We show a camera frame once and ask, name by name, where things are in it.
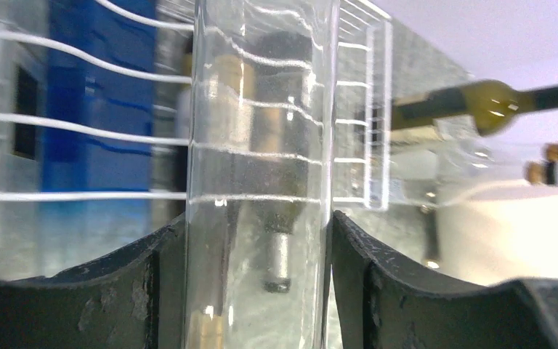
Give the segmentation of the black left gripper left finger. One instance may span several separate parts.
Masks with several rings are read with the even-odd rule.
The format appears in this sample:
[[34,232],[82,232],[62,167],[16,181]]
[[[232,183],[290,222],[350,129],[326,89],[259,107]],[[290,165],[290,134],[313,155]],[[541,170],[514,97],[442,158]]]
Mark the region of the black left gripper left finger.
[[180,348],[185,222],[57,275],[0,281],[0,348]]

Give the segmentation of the clear bottle with cork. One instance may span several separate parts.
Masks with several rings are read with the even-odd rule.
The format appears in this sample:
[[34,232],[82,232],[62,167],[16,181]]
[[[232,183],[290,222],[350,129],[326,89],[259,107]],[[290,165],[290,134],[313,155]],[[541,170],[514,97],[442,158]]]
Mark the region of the clear bottle with cork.
[[494,149],[465,140],[395,151],[387,195],[392,204],[439,207],[487,190],[538,185],[558,186],[558,142]]

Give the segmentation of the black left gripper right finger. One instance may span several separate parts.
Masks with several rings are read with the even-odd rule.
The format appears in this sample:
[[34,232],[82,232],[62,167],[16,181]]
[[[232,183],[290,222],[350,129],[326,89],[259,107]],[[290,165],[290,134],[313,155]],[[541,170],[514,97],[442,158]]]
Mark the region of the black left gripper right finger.
[[558,348],[558,279],[480,286],[420,265],[333,215],[345,348]]

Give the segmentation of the dark green labelled wine bottle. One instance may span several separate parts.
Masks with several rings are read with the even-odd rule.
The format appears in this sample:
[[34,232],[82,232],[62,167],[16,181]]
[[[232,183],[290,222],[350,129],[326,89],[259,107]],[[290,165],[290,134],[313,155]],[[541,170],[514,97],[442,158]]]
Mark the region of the dark green labelled wine bottle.
[[558,85],[519,91],[498,80],[483,80],[394,99],[391,130],[470,115],[479,135],[489,136],[510,125],[515,116],[552,109],[558,109]]

